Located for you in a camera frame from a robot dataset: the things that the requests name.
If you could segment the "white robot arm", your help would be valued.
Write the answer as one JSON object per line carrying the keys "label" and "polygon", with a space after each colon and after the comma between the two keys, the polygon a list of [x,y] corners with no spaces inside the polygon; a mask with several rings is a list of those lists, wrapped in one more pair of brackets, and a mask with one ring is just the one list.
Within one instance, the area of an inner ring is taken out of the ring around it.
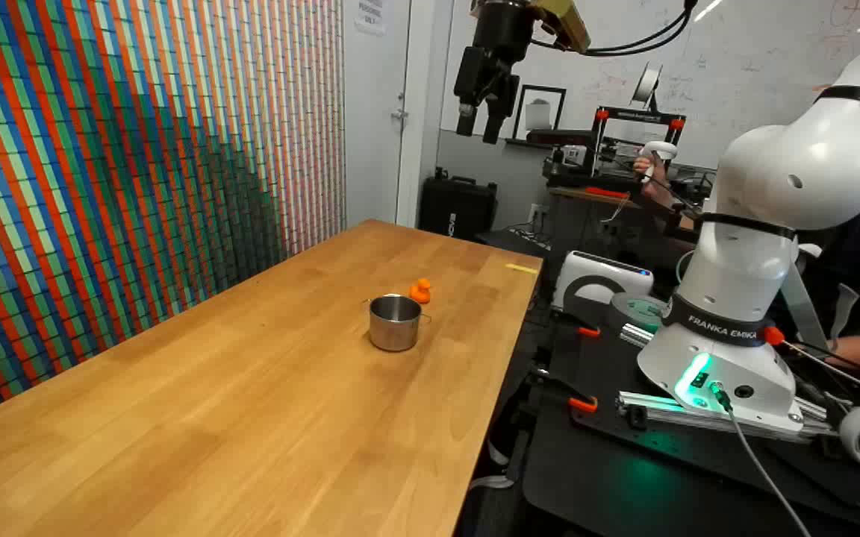
{"label": "white robot arm", "polygon": [[773,439],[810,432],[797,378],[764,338],[764,312],[794,273],[797,235],[860,214],[860,54],[788,126],[734,136],[695,251],[664,324],[637,354],[655,393],[623,391],[628,409],[749,426]]}

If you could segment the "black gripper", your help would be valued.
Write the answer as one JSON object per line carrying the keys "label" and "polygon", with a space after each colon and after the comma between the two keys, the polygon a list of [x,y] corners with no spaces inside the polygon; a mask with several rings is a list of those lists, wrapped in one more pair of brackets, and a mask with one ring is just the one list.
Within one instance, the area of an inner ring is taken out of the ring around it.
{"label": "black gripper", "polygon": [[514,65],[525,57],[531,15],[519,3],[483,3],[473,42],[462,47],[453,96],[458,135],[473,136],[479,106],[486,103],[483,142],[500,142],[514,111],[519,78]]}

